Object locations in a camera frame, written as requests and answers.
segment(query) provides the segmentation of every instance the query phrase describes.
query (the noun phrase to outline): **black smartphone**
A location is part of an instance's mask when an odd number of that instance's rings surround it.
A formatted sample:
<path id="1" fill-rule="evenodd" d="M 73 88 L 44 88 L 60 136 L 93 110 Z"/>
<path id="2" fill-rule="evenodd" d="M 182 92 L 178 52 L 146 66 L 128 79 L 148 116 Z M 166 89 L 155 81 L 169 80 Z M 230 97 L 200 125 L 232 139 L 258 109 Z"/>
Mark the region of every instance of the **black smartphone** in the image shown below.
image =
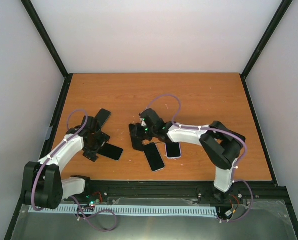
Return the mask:
<path id="1" fill-rule="evenodd" d="M 110 115 L 111 113 L 108 110 L 105 110 L 103 108 L 99 110 L 94 118 L 99 121 L 100 128 L 105 124 Z"/>
<path id="2" fill-rule="evenodd" d="M 144 155 L 153 172 L 164 168 L 164 163 L 159 153 L 157 146 L 154 143 L 149 143 L 143 146 Z"/>
<path id="3" fill-rule="evenodd" d="M 181 157 L 181 148 L 179 142 L 166 142 L 165 153 L 168 159 L 178 159 Z"/>
<path id="4" fill-rule="evenodd" d="M 98 151 L 98 154 L 117 161 L 120 159 L 122 152 L 122 148 L 105 143 Z"/>

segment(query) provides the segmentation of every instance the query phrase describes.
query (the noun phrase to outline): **purple cable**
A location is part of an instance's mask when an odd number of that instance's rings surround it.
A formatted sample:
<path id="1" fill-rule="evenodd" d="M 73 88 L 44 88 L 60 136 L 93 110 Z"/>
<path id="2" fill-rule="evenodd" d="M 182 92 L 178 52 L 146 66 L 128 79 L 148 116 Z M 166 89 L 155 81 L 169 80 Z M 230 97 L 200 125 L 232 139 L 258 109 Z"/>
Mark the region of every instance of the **purple cable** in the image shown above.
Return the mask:
<path id="1" fill-rule="evenodd" d="M 71 112 L 67 118 L 67 127 L 68 127 L 68 122 L 69 119 L 71 117 L 71 115 L 75 112 L 83 112 L 85 115 L 85 120 L 82 124 L 82 126 L 70 137 L 67 138 L 67 142 L 69 142 L 72 138 L 74 138 L 77 134 L 79 134 L 80 131 L 82 131 L 82 129 L 84 128 L 85 124 L 87 123 L 87 118 L 88 118 L 88 114 L 85 110 L 83 109 L 76 109 L 73 112 Z M 44 161 L 44 163 L 40 166 L 40 169 L 38 170 L 38 173 L 34 179 L 33 182 L 33 186 L 32 186 L 32 193 L 31 193 L 31 206 L 33 208 L 34 211 L 41 211 L 43 208 L 36 208 L 35 204 L 34 204 L 34 195 L 35 195 L 35 189 L 37 187 L 40 175 L 42 173 L 43 168 L 45 167 L 45 165 L 48 163 L 49 160 L 51 160 L 51 158 L 61 149 L 61 147 L 63 147 L 66 144 L 66 142 L 61 143 L 52 153 L 49 154 L 49 157 Z"/>
<path id="2" fill-rule="evenodd" d="M 171 122 L 172 122 L 172 124 L 174 125 L 174 126 L 176 126 L 176 127 L 178 127 L 179 128 L 179 124 L 177 124 L 174 120 L 175 120 L 175 118 L 178 116 L 178 114 L 180 113 L 180 110 L 181 110 L 181 101 L 180 101 L 180 99 L 177 97 L 177 96 L 175 96 L 175 95 L 172 95 L 172 94 L 169 94 L 169 93 L 166 93 L 166 94 L 162 94 L 162 95 L 160 95 L 160 96 L 157 96 L 155 99 L 153 99 L 148 105 L 147 105 L 147 107 L 145 108 L 145 109 L 148 109 L 155 101 L 157 101 L 159 98 L 161 98 L 161 97 L 172 97 L 172 98 L 175 98 L 177 101 L 178 101 L 178 103 L 179 103 L 179 108 L 178 108 L 178 110 L 177 110 L 177 112 L 173 115 L 173 117 L 172 117 L 172 119 L 171 119 Z M 197 128 L 197 127 L 192 127 L 192 126 L 185 126 L 185 125 L 181 125 L 181 128 L 182 129 L 188 129 L 188 130 L 199 130 L 199 128 Z M 247 150 L 248 150 L 248 148 L 247 148 L 247 145 L 245 144 L 245 142 L 241 139 L 241 138 L 239 138 L 239 137 L 237 137 L 236 135 L 234 135 L 234 134 L 232 134 L 232 133 L 230 133 L 230 132 L 228 132 L 228 131 L 223 131 L 223 130 L 219 130 L 219 129 L 216 129 L 216 128 L 211 128 L 211 127 L 201 127 L 200 128 L 200 130 L 206 130 L 206 131 L 213 131 L 213 132 L 217 132 L 217 133 L 221 133 L 221 134 L 225 134 L 225 135 L 228 135 L 228 136 L 230 136 L 230 137 L 232 137 L 232 138 L 234 138 L 234 139 L 236 139 L 237 141 L 239 141 L 241 144 L 242 144 L 242 146 L 244 147 L 244 152 L 243 152 L 243 154 L 237 159 L 237 161 L 235 162 L 235 164 L 234 164 L 234 169 L 233 169 L 233 171 L 232 171 L 232 175 L 231 175 L 231 180 L 233 180 L 233 176 L 234 176 L 234 172 L 235 172 L 235 167 L 238 165 L 238 163 L 245 157 L 245 155 L 247 154 Z"/>
<path id="3" fill-rule="evenodd" d="M 78 200 L 77 200 L 74 196 L 70 196 L 70 198 L 72 198 L 73 201 L 74 201 L 74 202 L 76 203 L 76 205 L 78 206 L 78 208 L 79 208 L 78 213 L 80 212 L 81 215 L 83 216 L 83 219 L 88 223 L 88 225 L 90 225 L 90 226 L 91 226 L 92 228 L 94 228 L 95 230 L 97 230 L 97 231 L 99 231 L 99 232 L 109 232 L 109 231 L 112 231 L 113 229 L 116 228 L 117 223 L 118 223 L 118 219 L 117 219 L 117 216 L 114 214 L 114 212 L 112 212 L 111 210 L 109 210 L 109 209 L 104 209 L 104 210 L 101 210 L 101 211 L 99 211 L 99 212 L 97 212 L 97 213 L 91 215 L 91 216 L 85 216 L 84 213 L 83 213 L 83 210 L 82 210 L 82 208 L 81 208 L 81 205 L 80 205 L 79 202 L 78 202 Z M 111 214 L 113 215 L 113 217 L 114 217 L 114 224 L 113 224 L 113 226 L 112 226 L 111 228 L 109 228 L 109 229 L 100 229 L 100 228 L 97 228 L 96 226 L 93 226 L 93 225 L 90 223 L 90 221 L 88 220 L 88 219 L 90 219 L 90 218 L 93 218 L 93 217 L 97 216 L 97 215 L 100 214 L 100 213 L 105 213 L 105 212 L 107 212 L 107 213 L 111 213 Z"/>
<path id="4" fill-rule="evenodd" d="M 249 212 L 250 212 L 250 210 L 251 210 L 251 208 L 252 208 L 252 205 L 253 205 L 253 193 L 252 193 L 252 190 L 251 190 L 249 184 L 248 184 L 245 180 L 242 180 L 242 179 L 239 179 L 239 180 L 237 180 L 237 181 L 235 181 L 235 182 L 236 182 L 236 183 L 237 183 L 237 182 L 243 182 L 243 183 L 247 186 L 247 188 L 249 189 L 249 192 L 250 192 L 251 202 L 250 202 L 250 206 L 249 206 L 249 208 L 248 208 L 247 211 L 244 213 L 244 215 L 242 215 L 242 216 L 240 216 L 240 217 L 238 217 L 237 219 L 234 219 L 234 220 L 225 221 L 225 222 L 227 222 L 227 223 L 234 223 L 234 222 L 239 221 L 239 220 L 243 219 L 244 217 L 246 217 L 246 216 L 249 214 Z"/>

